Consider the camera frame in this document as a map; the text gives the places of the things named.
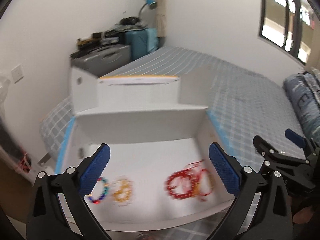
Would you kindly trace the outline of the person's right hand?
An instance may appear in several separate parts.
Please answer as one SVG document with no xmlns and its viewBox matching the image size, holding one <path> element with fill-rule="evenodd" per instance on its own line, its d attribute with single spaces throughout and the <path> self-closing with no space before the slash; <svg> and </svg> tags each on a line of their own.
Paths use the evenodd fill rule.
<svg viewBox="0 0 320 240">
<path fill-rule="evenodd" d="M 290 197 L 293 230 L 319 231 L 319 198 Z"/>
</svg>

